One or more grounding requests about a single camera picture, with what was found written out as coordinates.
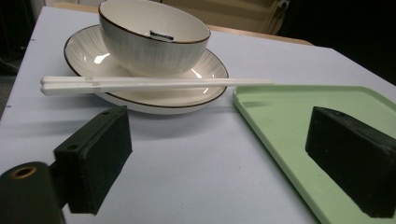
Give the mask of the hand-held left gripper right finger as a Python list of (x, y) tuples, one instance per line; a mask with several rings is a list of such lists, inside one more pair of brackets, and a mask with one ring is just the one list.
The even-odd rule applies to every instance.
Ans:
[(396, 214), (396, 139), (346, 113), (315, 106), (308, 156), (369, 217)]

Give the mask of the white ribbed plate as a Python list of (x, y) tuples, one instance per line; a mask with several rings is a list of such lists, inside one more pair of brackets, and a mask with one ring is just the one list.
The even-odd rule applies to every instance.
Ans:
[[(64, 45), (64, 58), (79, 77), (128, 77), (130, 73), (110, 55), (97, 25), (71, 35)], [(200, 61), (184, 78), (227, 78), (220, 59), (206, 50)], [(214, 102), (226, 91), (224, 87), (207, 87), (174, 91), (132, 91), (101, 93), (99, 96), (114, 105), (155, 115), (175, 115), (197, 111)]]

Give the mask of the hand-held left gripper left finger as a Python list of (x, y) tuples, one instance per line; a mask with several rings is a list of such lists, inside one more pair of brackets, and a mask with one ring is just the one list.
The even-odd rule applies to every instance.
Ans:
[(97, 214), (132, 152), (127, 108), (99, 113), (54, 149), (50, 173), (60, 205)]

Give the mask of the white ribbed bowl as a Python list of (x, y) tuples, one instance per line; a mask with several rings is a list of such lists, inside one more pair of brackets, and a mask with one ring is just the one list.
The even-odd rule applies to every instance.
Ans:
[(150, 0), (105, 0), (98, 12), (106, 49), (137, 76), (171, 77), (191, 70), (211, 36), (191, 14)]

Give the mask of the white chopstick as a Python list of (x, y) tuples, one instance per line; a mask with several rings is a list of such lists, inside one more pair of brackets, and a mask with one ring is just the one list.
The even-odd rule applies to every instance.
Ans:
[(120, 91), (159, 91), (188, 88), (208, 87), (238, 87), (238, 86), (260, 86), (272, 85), (273, 81), (268, 79), (251, 79), (249, 83), (54, 83), (42, 84), (41, 91), (47, 95), (67, 95), (85, 93), (104, 93)]
[(251, 79), (235, 78), (153, 78), (153, 77), (42, 77), (40, 84), (54, 83), (249, 83)]

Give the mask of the green tray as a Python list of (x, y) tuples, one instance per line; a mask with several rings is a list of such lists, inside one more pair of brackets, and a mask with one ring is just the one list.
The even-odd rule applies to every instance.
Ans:
[(238, 87), (233, 101), (292, 185), (322, 224), (396, 224), (359, 207), (305, 152), (312, 108), (327, 107), (396, 138), (396, 104), (358, 86)]

